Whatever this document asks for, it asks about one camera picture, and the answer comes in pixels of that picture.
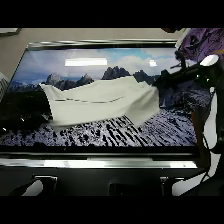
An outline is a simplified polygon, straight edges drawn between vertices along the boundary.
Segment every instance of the blue sky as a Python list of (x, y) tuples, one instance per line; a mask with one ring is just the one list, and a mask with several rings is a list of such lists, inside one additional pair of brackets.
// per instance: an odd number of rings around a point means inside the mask
[[(69, 49), (25, 52), (15, 73), (14, 81), (37, 84), (46, 81), (48, 75), (58, 74), (62, 79), (78, 80), (86, 73), (93, 79), (101, 79), (108, 67), (119, 66), (130, 74), (144, 70), (148, 75), (159, 75), (163, 69), (176, 65), (173, 48), (111, 48)], [(105, 66), (65, 67), (71, 58), (106, 58)], [(149, 66), (155, 60), (156, 67)]]

